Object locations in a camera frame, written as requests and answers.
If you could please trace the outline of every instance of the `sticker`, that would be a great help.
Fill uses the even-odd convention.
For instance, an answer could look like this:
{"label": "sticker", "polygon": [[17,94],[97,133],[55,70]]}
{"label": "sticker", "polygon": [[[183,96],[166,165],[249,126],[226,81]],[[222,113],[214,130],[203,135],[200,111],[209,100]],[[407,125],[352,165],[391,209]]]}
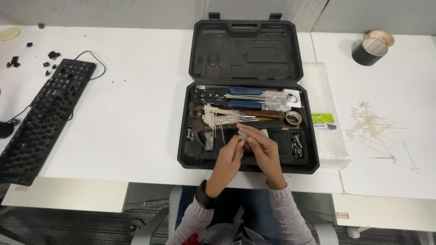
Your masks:
{"label": "sticker", "polygon": [[336,213],[336,218],[349,219],[348,213]]}
{"label": "sticker", "polygon": [[313,127],[316,129],[336,129],[333,114],[312,113]]}
{"label": "sticker", "polygon": [[28,186],[22,186],[22,185],[17,185],[17,187],[15,187],[16,191],[27,191],[29,187]]}

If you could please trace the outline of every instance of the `black tape roll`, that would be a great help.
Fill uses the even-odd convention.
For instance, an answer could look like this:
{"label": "black tape roll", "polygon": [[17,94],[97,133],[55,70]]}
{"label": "black tape roll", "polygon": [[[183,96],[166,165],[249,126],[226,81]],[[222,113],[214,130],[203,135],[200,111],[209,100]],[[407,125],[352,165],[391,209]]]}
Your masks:
{"label": "black tape roll", "polygon": [[370,37],[357,46],[351,56],[358,64],[371,66],[388,52],[388,46],[383,40]]}

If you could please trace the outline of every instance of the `gray carpet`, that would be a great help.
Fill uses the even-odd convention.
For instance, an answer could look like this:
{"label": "gray carpet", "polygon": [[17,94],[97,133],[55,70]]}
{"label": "gray carpet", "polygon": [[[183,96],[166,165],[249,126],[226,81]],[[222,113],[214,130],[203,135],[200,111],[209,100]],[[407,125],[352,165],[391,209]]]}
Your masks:
{"label": "gray carpet", "polygon": [[[0,198],[9,185],[0,184]],[[127,210],[124,213],[68,211],[43,208],[14,208],[0,216],[0,225],[34,245],[122,245],[130,222],[139,218],[149,221],[166,204]],[[413,231],[369,229],[359,239],[347,236],[345,227],[334,226],[339,243],[343,245],[419,245]],[[165,244],[168,220],[152,244]]]}

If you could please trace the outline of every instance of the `human hand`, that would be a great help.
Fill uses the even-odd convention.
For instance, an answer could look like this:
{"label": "human hand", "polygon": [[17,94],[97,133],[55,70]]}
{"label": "human hand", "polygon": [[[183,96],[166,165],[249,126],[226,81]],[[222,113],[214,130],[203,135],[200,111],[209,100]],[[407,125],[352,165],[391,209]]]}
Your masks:
{"label": "human hand", "polygon": [[225,147],[221,148],[214,171],[204,188],[208,196],[217,197],[236,176],[241,166],[244,144],[245,141],[239,141],[238,136],[235,135]]}
{"label": "human hand", "polygon": [[259,129],[238,123],[238,129],[247,135],[247,142],[254,155],[257,165],[265,173],[271,189],[281,190],[287,186],[280,167],[279,148],[274,140],[268,138]]}

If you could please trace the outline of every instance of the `gray sweater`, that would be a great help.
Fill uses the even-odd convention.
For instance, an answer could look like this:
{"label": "gray sweater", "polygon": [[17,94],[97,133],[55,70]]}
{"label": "gray sweater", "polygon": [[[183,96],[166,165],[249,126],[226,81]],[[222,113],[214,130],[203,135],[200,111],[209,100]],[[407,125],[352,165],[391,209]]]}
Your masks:
{"label": "gray sweater", "polygon": [[[272,214],[277,221],[278,234],[282,245],[316,244],[304,218],[296,207],[288,187],[283,190],[270,189],[269,200]],[[193,233],[198,234],[200,243],[206,242],[214,245],[231,245],[235,238],[235,231],[233,230],[232,224],[216,224],[206,229],[206,226],[212,221],[213,215],[213,209],[202,208],[194,198],[194,202],[186,209],[182,222],[175,231],[174,236],[168,239],[166,245],[180,245]],[[268,244],[253,230],[245,229],[255,244]]]}

